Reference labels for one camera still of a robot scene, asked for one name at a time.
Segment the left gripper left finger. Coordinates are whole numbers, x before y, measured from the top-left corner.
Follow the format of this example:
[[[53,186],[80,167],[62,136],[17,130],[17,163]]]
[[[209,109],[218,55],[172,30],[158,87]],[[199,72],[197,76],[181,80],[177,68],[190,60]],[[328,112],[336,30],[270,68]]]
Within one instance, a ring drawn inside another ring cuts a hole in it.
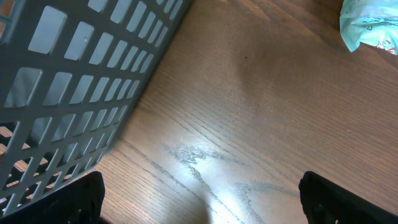
[[[103,176],[94,171],[45,198],[1,219],[5,224],[104,223]]]

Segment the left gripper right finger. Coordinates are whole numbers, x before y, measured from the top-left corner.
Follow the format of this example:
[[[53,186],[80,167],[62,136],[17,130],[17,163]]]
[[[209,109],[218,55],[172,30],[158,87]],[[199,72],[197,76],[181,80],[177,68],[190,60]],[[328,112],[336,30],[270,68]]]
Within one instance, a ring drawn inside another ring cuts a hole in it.
[[[390,213],[313,171],[298,185],[300,202],[309,224],[396,224]]]

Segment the teal tissue pack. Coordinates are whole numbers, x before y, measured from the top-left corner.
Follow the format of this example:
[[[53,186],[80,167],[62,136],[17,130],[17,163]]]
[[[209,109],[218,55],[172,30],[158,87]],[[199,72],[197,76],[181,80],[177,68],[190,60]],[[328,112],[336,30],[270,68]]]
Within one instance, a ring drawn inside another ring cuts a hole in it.
[[[340,34],[350,52],[367,44],[397,55],[397,0],[344,0]]]

